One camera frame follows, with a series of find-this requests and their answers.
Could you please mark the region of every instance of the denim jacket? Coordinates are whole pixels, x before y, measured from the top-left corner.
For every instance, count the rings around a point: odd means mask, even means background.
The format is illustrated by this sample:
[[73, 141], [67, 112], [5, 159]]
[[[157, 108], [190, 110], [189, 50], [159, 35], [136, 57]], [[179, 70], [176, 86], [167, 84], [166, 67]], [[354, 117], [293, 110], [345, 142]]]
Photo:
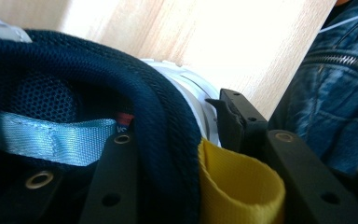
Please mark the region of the denim jacket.
[[[358, 15], [358, 0], [329, 25]], [[286, 93], [285, 129], [328, 166], [358, 167], [358, 21], [319, 34]]]

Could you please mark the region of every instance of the light wood panel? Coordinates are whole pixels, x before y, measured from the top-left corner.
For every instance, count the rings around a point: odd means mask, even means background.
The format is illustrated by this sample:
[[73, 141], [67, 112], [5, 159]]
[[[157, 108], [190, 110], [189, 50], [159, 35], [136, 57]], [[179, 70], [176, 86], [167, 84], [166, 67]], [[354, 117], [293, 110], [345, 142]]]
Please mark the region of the light wood panel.
[[269, 119], [335, 0], [0, 0], [0, 18], [188, 65]]

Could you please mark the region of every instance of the jacket zipper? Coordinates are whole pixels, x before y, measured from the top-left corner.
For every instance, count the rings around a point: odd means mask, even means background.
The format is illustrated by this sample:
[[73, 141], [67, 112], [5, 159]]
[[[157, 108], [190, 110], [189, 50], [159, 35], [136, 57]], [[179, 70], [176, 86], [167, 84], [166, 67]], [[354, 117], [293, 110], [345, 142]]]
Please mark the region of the jacket zipper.
[[348, 66], [358, 71], [358, 58], [350, 55], [315, 55], [307, 57], [303, 63], [333, 63]]

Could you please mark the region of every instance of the light blue strap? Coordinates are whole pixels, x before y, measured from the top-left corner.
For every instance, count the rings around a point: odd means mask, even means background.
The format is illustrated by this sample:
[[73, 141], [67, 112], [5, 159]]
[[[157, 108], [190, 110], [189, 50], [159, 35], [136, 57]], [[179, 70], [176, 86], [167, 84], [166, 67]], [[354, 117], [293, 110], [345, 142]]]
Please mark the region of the light blue strap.
[[47, 161], [86, 166], [100, 158], [115, 132], [113, 119], [55, 123], [0, 112], [0, 149]]

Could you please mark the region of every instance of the metal grommet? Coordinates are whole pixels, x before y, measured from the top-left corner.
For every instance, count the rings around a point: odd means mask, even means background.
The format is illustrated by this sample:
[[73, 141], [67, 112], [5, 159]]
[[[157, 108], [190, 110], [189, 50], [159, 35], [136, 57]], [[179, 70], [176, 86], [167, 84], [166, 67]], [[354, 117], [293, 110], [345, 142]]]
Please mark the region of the metal grommet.
[[276, 133], [275, 137], [283, 142], [293, 142], [295, 138], [288, 133]]
[[54, 174], [51, 171], [41, 171], [28, 178], [25, 187], [27, 189], [40, 189], [50, 183], [53, 178]]
[[130, 142], [130, 137], [126, 134], [119, 135], [115, 138], [117, 144], [126, 144]]

